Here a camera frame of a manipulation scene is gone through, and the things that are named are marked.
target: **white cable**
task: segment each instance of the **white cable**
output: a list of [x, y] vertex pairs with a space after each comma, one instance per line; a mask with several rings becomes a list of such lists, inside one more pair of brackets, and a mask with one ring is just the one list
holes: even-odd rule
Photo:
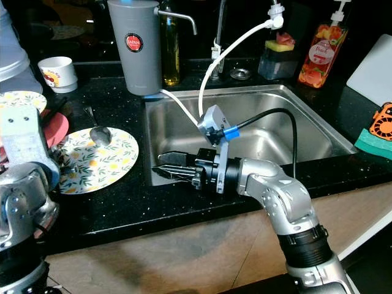
[[273, 21], [272, 20], [266, 20], [264, 23], [259, 24], [258, 26], [255, 26], [253, 29], [248, 30], [248, 32], [246, 32], [241, 37], [239, 37], [237, 40], [235, 40], [234, 43], [232, 43], [221, 55], [219, 55], [219, 57], [217, 59], [215, 59], [215, 61], [213, 63], [210, 64], [210, 66], [208, 67], [208, 69], [206, 71], [206, 75], [204, 76], [204, 79], [202, 81], [202, 85], [200, 87], [200, 91], [199, 91], [199, 94], [198, 94], [198, 114], [200, 115], [200, 117], [203, 115], [203, 93], [204, 93], [204, 89], [206, 87], [208, 78], [212, 74], [214, 68], [220, 63], [220, 61], [222, 59], [224, 59], [226, 57], [226, 55], [228, 55], [243, 40], [248, 38], [253, 33], [255, 33], [255, 32], [257, 32], [257, 31], [259, 31], [259, 30], [261, 30], [261, 29], [263, 29], [263, 28], [265, 28], [267, 26], [272, 26], [272, 25], [273, 25]]
[[177, 104], [181, 107], [181, 109], [183, 110], [183, 112], [185, 112], [185, 114], [187, 115], [187, 117], [193, 122], [193, 124], [195, 126], [197, 126], [197, 120], [194, 118], [194, 116], [188, 111], [188, 109], [186, 109], [186, 107], [184, 106], [184, 104], [181, 103], [181, 101], [171, 92], [166, 91], [164, 89], [160, 90], [162, 93], [164, 93], [165, 95], [167, 95], [168, 97], [172, 98], [175, 102], [177, 102]]

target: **white cutting board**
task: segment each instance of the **white cutting board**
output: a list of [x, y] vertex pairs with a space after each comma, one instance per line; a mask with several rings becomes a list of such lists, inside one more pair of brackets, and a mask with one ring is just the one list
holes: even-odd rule
[[392, 36], [384, 34], [347, 81], [378, 106], [392, 101]]

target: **pump dispenser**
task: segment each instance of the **pump dispenser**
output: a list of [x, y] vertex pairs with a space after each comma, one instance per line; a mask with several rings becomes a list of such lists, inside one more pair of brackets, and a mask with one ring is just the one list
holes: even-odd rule
[[298, 77], [300, 83], [313, 88], [321, 88], [324, 85], [347, 35], [347, 28], [342, 27], [339, 22], [344, 18], [344, 4], [351, 0], [335, 1], [341, 2], [340, 8], [332, 13], [331, 23], [322, 23], [318, 26]]

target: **white plate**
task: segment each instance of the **white plate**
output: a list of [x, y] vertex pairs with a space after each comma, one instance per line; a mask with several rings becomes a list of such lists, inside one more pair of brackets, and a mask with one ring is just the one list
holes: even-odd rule
[[0, 108], [7, 106], [33, 105], [39, 113], [47, 106], [45, 96], [31, 91], [11, 91], [0, 93]]
[[61, 175], [62, 194], [83, 194], [113, 184], [135, 164], [139, 147], [133, 136], [112, 127], [111, 143], [97, 147], [90, 139], [90, 130], [72, 133], [59, 143], [58, 148], [65, 166], [74, 167], [74, 173]]

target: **dish soap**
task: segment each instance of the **dish soap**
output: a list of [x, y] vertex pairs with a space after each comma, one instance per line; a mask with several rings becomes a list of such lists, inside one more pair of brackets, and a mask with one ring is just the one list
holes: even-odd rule
[[321, 88], [324, 85], [347, 35], [347, 28], [340, 26], [339, 22], [344, 18], [344, 4], [351, 0], [335, 1], [341, 2], [340, 8], [332, 13], [330, 24], [322, 23], [318, 26], [298, 77], [300, 83], [313, 88]]
[[[172, 11], [171, 0], [163, 0], [160, 9]], [[167, 86], [179, 84], [179, 48], [177, 19], [162, 15], [160, 21], [160, 45], [162, 50], [162, 74]]]

